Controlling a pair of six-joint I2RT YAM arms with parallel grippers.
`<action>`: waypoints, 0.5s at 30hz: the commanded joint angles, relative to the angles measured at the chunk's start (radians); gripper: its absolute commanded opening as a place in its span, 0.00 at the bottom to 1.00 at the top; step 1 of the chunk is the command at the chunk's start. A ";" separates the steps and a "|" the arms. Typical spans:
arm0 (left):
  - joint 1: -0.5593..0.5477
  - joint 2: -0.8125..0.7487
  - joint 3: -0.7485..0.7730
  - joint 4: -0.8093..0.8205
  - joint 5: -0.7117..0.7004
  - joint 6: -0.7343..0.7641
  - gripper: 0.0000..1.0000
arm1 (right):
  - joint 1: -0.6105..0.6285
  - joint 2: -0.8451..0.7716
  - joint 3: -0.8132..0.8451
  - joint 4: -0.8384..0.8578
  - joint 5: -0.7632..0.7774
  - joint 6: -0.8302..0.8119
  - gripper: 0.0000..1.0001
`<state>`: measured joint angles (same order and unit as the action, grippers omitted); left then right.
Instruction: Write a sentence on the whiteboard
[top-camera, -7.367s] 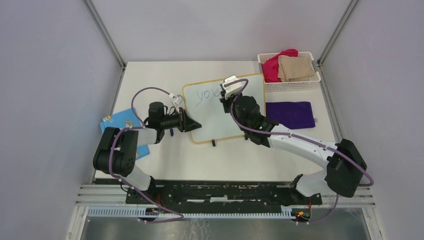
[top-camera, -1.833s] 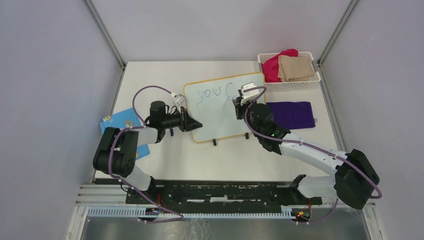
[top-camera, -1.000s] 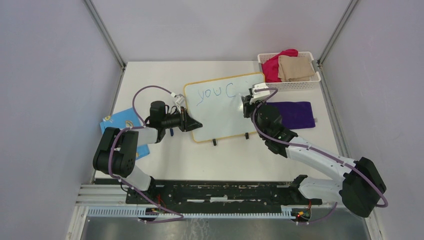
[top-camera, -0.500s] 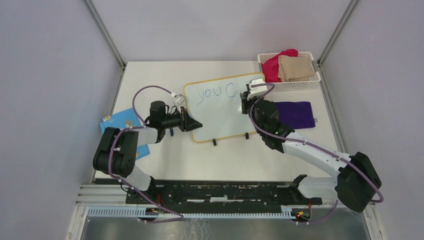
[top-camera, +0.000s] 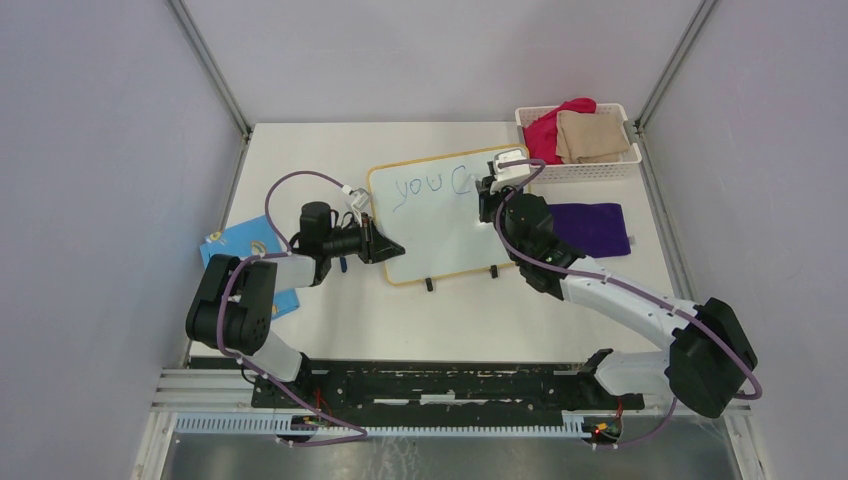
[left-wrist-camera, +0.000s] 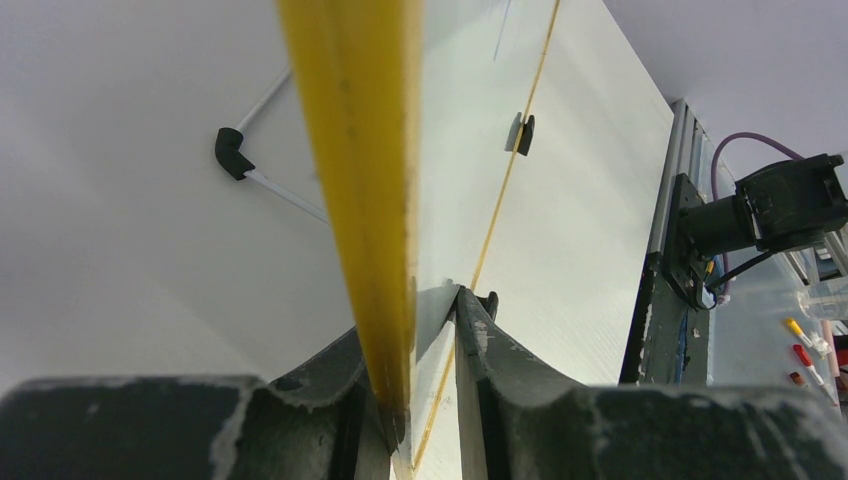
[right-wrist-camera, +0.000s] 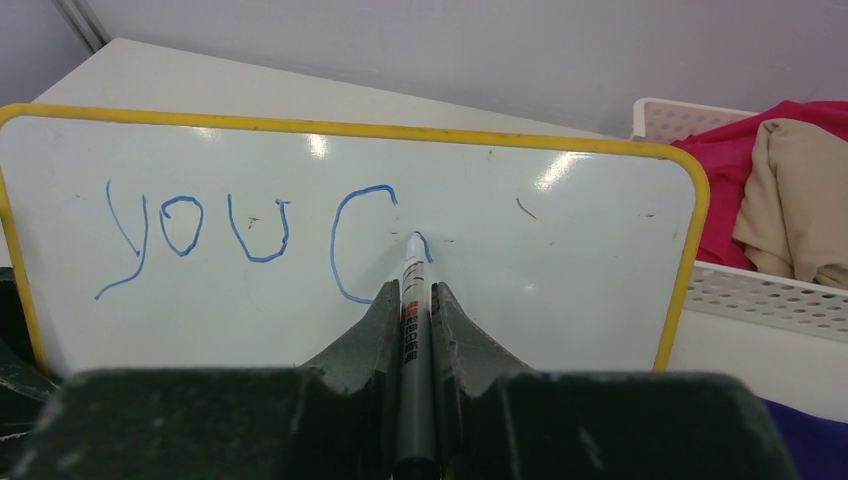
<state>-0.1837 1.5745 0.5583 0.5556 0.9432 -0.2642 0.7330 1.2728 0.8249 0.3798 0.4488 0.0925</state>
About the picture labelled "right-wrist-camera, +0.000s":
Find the blue white marker pen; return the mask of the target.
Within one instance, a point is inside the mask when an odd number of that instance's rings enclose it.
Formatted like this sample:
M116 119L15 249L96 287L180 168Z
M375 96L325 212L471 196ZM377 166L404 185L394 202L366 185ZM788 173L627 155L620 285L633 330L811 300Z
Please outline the blue white marker pen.
M414 232L407 242L401 277L400 392L397 412L395 479L438 479L435 429L430 284L426 241Z

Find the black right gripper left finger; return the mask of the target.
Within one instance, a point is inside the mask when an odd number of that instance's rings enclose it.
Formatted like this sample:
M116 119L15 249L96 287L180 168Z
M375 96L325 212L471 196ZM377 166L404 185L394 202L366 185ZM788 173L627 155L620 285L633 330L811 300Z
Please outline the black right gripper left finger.
M99 369L45 401L13 479L387 479L399 285L297 367Z

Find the yellow framed whiteboard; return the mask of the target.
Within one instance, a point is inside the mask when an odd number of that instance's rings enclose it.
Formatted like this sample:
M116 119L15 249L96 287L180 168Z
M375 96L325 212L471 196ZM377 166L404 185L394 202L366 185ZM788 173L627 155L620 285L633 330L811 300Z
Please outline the yellow framed whiteboard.
M657 144L16 104L1 218L37 362L305 362L421 234L540 370L667 366L709 204Z

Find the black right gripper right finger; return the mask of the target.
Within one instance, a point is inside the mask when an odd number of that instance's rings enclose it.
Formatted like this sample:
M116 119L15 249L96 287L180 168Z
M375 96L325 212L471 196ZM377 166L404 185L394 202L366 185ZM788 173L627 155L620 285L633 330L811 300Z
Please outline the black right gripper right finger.
M450 479L794 479L764 403L708 372L530 368L432 287L438 452Z

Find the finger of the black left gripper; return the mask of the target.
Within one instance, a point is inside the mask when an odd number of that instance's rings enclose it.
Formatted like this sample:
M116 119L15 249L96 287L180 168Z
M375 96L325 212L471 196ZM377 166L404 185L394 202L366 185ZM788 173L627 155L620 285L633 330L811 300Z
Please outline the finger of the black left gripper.
M58 388L35 361L17 283L1 268L1 450L16 451Z

